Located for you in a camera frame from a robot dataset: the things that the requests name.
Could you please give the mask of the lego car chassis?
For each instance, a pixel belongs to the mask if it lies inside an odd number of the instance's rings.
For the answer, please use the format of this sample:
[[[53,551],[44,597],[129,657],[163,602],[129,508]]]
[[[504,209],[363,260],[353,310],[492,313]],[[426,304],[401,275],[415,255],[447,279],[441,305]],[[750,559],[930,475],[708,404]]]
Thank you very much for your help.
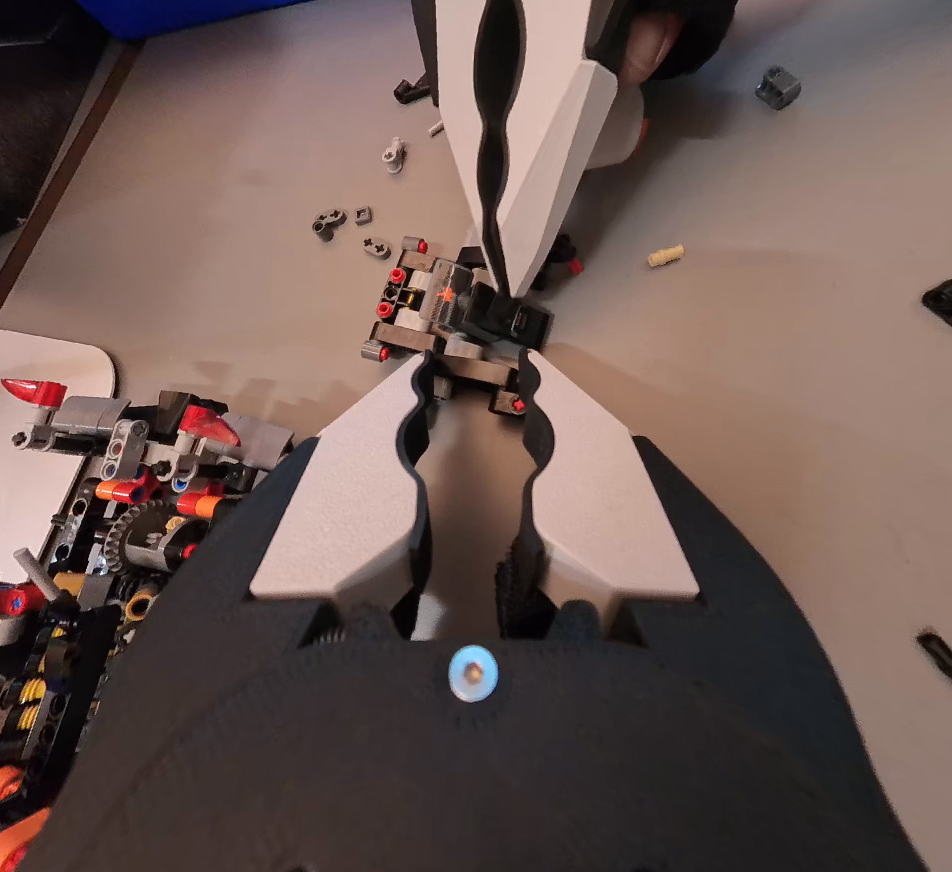
[[[45,561],[2,581],[2,870],[15,870],[49,816],[129,645],[212,528],[293,449],[293,430],[193,393],[153,405],[67,395],[2,379],[35,406],[11,441],[74,456],[87,478],[52,518]]]

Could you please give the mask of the person's right hand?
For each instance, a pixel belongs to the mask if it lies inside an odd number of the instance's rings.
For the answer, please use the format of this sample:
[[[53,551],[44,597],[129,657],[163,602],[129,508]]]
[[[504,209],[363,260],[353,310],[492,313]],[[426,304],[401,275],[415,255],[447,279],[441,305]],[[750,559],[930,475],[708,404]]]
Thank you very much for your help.
[[[630,25],[619,85],[641,85],[660,68],[683,28],[683,19],[675,12],[650,10],[636,14]]]

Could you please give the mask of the dark lego set box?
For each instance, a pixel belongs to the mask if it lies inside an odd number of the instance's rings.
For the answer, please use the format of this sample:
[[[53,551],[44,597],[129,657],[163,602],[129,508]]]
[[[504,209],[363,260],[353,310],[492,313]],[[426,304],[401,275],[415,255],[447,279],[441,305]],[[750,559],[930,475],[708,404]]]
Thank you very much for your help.
[[[110,39],[75,0],[1,0],[1,234],[29,217]]]

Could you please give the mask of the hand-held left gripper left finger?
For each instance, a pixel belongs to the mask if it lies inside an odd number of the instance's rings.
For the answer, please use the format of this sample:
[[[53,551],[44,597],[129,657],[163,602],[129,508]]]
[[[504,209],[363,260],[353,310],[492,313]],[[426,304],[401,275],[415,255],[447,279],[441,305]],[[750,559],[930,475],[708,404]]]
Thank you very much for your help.
[[[426,488],[434,358],[418,354],[316,436],[250,585],[259,601],[386,609],[410,639],[431,564]]]

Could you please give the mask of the black lego pin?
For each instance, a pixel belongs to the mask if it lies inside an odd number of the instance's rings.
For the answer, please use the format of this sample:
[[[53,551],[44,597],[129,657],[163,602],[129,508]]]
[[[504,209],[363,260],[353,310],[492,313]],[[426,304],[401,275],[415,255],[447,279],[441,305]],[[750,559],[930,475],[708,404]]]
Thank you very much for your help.
[[[937,670],[951,681],[952,655],[949,643],[934,630],[923,630],[916,635],[915,640]]]

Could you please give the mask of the black grey lego subassembly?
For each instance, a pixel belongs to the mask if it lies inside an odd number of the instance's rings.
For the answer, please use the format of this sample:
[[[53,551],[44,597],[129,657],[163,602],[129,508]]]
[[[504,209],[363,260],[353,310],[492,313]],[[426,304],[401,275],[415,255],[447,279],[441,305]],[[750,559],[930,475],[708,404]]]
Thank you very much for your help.
[[[489,409],[499,388],[520,394],[519,355],[541,350],[552,314],[525,298],[498,303],[480,247],[447,259],[406,237],[392,264],[362,358],[380,364],[430,353],[441,402],[458,389],[482,390]]]

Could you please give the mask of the scattered lego pieces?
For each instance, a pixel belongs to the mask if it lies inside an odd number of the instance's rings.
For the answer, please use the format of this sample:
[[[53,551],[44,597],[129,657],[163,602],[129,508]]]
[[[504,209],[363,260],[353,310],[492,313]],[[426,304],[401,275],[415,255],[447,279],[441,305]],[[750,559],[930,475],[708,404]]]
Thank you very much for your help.
[[[424,72],[418,79],[411,82],[401,79],[393,89],[393,97],[401,107],[408,107],[419,102],[429,102],[437,107],[431,94],[429,78]],[[382,162],[391,175],[402,172],[408,155],[406,141],[398,135],[393,136],[386,150],[382,153]]]

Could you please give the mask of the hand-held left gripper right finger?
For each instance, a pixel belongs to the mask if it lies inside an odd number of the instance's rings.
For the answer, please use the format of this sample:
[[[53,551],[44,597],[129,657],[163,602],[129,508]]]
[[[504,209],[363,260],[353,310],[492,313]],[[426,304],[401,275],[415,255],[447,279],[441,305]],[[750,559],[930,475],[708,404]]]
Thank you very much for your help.
[[[541,638],[573,602],[607,632],[628,602],[695,601],[700,585],[629,428],[536,350],[520,353],[518,384],[533,470],[496,569],[501,635]]]

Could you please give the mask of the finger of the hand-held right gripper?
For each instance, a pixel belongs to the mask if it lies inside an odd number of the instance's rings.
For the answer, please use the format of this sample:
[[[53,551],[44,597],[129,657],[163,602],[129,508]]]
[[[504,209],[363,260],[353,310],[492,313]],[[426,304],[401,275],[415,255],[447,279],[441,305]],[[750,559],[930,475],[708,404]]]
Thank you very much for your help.
[[[515,87],[515,0],[435,0],[439,108],[496,287],[510,292],[499,210]]]
[[[509,293],[541,267],[617,93],[586,56],[592,0],[519,0],[523,53],[506,119],[507,178],[498,212]]]

